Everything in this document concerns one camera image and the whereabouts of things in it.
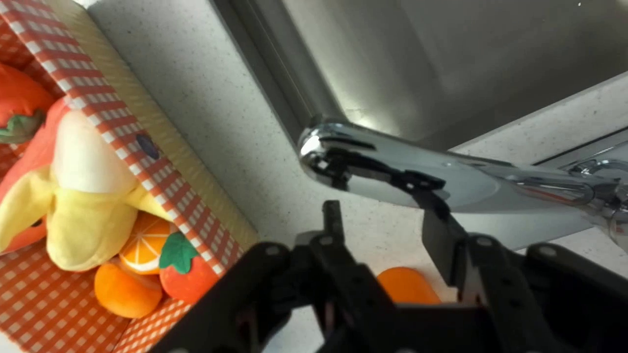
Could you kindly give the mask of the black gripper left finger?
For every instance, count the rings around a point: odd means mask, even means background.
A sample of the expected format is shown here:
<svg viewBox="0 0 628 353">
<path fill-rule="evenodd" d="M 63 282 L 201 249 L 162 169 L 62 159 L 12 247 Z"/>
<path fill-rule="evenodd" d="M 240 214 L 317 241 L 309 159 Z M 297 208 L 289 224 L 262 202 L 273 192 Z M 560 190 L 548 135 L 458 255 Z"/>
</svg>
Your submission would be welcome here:
<svg viewBox="0 0 628 353">
<path fill-rule="evenodd" d="M 346 329 L 332 304 L 332 275 L 317 251 L 326 241 L 344 243 L 340 202 L 326 200 L 323 216 L 324 228 L 303 233 L 293 249 L 254 245 L 152 353 L 262 353 L 299 308 L 315 312 L 323 333 L 317 353 L 338 349 Z"/>
</svg>

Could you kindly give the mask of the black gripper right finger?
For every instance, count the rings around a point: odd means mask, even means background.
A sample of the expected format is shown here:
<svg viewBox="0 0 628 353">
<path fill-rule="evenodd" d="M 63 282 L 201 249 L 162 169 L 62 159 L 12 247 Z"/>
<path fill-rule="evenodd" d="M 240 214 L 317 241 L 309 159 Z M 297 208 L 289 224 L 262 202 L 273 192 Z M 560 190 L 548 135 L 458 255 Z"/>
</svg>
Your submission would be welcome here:
<svg viewBox="0 0 628 353">
<path fill-rule="evenodd" d="M 628 280 L 550 243 L 519 255 L 468 233 L 432 192 L 421 192 L 423 241 L 458 302 L 423 308 L 430 351 L 628 353 Z"/>
</svg>

